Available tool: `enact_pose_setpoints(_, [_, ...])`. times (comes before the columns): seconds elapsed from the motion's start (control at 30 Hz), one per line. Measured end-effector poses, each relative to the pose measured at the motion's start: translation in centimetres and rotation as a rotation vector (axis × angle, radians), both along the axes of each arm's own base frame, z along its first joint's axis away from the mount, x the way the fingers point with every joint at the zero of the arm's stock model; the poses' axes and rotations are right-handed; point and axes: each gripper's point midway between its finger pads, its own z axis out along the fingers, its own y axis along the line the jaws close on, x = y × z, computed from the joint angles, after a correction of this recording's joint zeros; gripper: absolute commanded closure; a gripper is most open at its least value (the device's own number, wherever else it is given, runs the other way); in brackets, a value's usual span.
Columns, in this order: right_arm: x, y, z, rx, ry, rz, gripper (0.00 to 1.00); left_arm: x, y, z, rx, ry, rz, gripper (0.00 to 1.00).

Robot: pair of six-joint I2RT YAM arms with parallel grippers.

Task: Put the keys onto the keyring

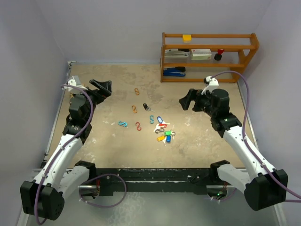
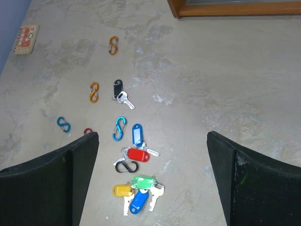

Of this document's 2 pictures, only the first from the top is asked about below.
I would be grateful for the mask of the black tag key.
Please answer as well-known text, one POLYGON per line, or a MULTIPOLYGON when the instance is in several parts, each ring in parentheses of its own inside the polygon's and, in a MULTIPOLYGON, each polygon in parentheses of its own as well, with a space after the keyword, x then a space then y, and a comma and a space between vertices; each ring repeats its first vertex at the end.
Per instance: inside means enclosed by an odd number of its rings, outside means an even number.
POLYGON ((146 111, 154 112, 154 110, 152 110, 146 103, 143 103, 143 107, 146 111))

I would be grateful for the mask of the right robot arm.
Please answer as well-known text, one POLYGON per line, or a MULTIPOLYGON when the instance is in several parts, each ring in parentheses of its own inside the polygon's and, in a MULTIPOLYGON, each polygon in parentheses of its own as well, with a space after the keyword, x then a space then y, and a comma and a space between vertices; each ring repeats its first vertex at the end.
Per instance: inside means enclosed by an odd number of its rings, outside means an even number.
POLYGON ((241 122, 230 112, 228 92, 215 89, 203 94, 200 89, 190 89, 179 103, 183 110, 188 110, 191 101, 195 102, 193 111, 210 116, 213 129, 232 147, 246 169, 243 172, 227 161, 212 163, 210 181, 214 184, 225 181, 234 186, 254 211, 284 202, 287 173, 270 164, 243 132, 241 122))

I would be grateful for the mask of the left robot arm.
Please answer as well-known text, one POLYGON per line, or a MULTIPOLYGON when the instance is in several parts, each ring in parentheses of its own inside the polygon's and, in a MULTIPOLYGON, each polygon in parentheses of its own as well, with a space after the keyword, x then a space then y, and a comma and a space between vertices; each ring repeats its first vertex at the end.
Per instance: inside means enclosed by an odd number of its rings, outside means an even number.
POLYGON ((82 148, 91 130, 95 107, 112 94, 112 82, 89 81, 95 89, 84 87, 77 76, 61 85, 72 94, 66 125, 57 148, 46 165, 32 179, 20 187, 24 213, 33 215, 38 225, 56 220, 61 215, 66 199, 81 183, 91 185, 97 173, 92 163, 80 163, 67 171, 75 154, 82 148))

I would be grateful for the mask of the red carabiner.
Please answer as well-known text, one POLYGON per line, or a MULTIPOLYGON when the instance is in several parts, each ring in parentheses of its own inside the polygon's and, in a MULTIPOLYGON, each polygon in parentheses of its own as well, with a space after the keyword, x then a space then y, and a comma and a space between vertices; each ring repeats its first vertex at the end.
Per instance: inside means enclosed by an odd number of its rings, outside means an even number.
POLYGON ((137 129, 138 131, 141 131, 141 130, 142 130, 140 122, 136 122, 135 125, 136 125, 136 129, 137 129))

